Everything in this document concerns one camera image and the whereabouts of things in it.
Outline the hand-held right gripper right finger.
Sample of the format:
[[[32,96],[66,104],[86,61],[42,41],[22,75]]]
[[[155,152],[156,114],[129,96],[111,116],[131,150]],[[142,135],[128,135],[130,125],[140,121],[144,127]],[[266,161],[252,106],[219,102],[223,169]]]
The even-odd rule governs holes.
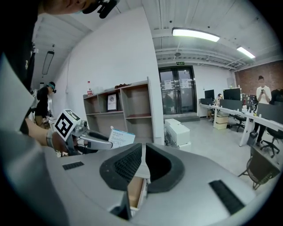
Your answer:
[[[201,155],[146,145],[148,195],[137,226],[241,226],[257,212],[256,193],[241,178]]]

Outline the person's left hand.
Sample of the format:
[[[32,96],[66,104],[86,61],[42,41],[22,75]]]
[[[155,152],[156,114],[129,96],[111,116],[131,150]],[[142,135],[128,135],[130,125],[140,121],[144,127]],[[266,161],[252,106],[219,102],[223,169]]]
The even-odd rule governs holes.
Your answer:
[[[65,141],[60,137],[60,135],[57,132],[54,132],[52,134],[52,143],[55,150],[68,153],[68,149],[66,148]]]

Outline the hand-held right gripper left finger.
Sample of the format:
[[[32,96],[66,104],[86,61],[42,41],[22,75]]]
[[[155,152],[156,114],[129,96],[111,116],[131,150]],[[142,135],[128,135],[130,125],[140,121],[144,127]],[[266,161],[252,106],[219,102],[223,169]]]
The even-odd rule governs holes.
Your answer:
[[[129,182],[116,173],[113,164],[106,174],[113,189],[100,175],[111,157],[132,159],[140,144],[119,149],[59,158],[28,136],[4,133],[4,175],[25,205],[45,224],[52,226],[136,226],[137,212],[130,207]]]

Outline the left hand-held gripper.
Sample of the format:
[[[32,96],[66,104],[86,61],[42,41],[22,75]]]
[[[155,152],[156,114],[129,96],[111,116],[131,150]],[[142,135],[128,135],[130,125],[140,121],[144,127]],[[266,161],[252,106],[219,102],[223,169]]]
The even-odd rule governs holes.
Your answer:
[[[108,141],[107,136],[89,131],[87,121],[70,109],[62,111],[56,120],[55,130],[64,140],[68,155],[90,154],[112,148],[112,142]]]

